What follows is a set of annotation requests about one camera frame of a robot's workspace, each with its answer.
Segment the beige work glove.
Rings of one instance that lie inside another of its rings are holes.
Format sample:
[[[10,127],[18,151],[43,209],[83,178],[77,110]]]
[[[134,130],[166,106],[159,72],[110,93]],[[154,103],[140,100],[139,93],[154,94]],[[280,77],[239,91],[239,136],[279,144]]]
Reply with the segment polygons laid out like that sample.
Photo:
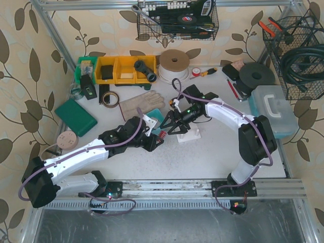
[[[122,101],[119,104],[122,116],[125,121],[134,116],[138,116],[137,108],[140,108],[143,114],[146,114],[156,108],[164,108],[164,98],[160,93],[154,90],[135,96],[131,99]]]

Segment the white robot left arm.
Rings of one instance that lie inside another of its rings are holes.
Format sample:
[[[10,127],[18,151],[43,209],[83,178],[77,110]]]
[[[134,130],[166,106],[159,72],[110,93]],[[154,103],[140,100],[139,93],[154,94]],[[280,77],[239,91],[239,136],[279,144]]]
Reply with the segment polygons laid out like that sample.
[[[133,117],[124,125],[103,132],[97,139],[67,154],[42,160],[32,158],[22,177],[18,195],[31,202],[34,208],[51,203],[56,197],[75,194],[101,196],[106,181],[99,171],[75,176],[85,166],[124,153],[127,148],[143,148],[148,152],[162,145],[164,140],[152,133],[155,121],[144,115]]]

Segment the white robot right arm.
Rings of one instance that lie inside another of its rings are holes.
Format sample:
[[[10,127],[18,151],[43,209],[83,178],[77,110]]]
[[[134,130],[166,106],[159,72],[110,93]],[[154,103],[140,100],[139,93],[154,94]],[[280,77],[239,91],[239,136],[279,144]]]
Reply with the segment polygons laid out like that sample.
[[[216,119],[238,133],[241,160],[229,174],[229,184],[242,186],[247,183],[264,165],[261,161],[265,158],[269,159],[268,167],[273,165],[271,155],[277,150],[277,143],[266,116],[245,114],[212,92],[203,94],[196,85],[190,85],[184,91],[180,88],[176,90],[191,106],[180,111],[177,104],[179,99],[171,100],[171,110],[160,125],[162,129],[168,129],[169,135],[188,133],[191,129],[190,123],[201,116]]]

